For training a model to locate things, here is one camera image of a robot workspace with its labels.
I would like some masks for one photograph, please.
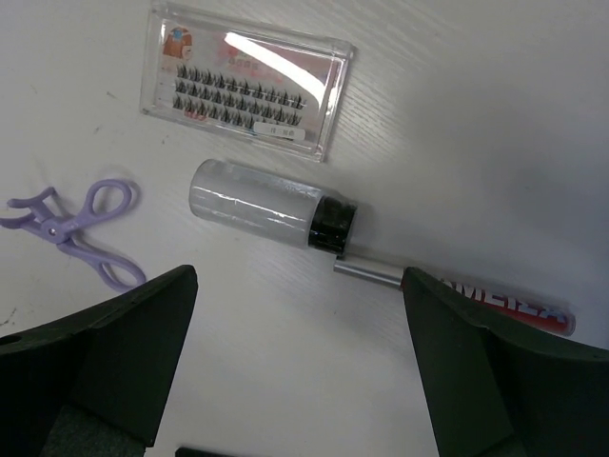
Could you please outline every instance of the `sticker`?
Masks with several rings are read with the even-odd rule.
[[[261,135],[277,136],[279,138],[288,138],[290,140],[304,141],[305,131],[303,129],[295,129],[293,127],[276,126],[275,124],[267,124],[265,122],[257,122],[254,124],[254,132]]]
[[[165,71],[174,72],[191,58],[192,34],[183,27],[174,28],[163,45],[161,68]]]
[[[566,310],[523,302],[483,288],[473,288],[445,279],[442,279],[442,282],[470,300],[490,305],[491,308],[529,326],[563,336],[571,336],[575,330],[576,318]]]

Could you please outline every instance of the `black object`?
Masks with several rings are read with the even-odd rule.
[[[216,454],[214,452],[205,452],[204,450],[188,449],[180,447],[175,451],[175,457],[232,457],[225,454]]]
[[[415,268],[403,296],[441,457],[609,456],[609,351],[481,307]]]
[[[337,255],[344,254],[357,207],[325,196],[315,209],[308,234],[308,245]]]
[[[0,339],[2,455],[143,455],[154,444],[196,293],[194,268],[179,267]]]

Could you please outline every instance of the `clear plastic case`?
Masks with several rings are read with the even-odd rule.
[[[141,110],[324,160],[352,46],[153,2]]]
[[[188,201],[202,219],[337,255],[344,254],[357,211],[334,190],[213,159],[197,169]]]

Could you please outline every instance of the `black bottle cap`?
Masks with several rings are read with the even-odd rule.
[[[352,203],[333,197],[322,198],[315,209],[308,233],[308,245],[343,255],[357,208]]]

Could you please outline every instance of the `purple eyelash curler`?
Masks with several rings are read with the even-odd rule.
[[[93,209],[93,201],[97,192],[103,188],[119,189],[123,192],[123,201],[116,209],[99,213]],[[31,213],[15,219],[0,218],[0,227],[27,230],[43,240],[53,243],[65,254],[77,257],[91,265],[102,280],[117,292],[127,292],[146,282],[144,272],[129,260],[108,252],[78,246],[72,239],[72,234],[78,230],[114,219],[127,211],[133,195],[127,183],[117,179],[106,179],[93,184],[87,192],[83,208],[73,217],[56,216],[45,205],[44,200],[54,194],[55,188],[48,188],[33,198],[9,200],[9,208],[29,209]],[[111,273],[111,267],[122,268],[130,273],[135,278],[135,286],[120,282]]]

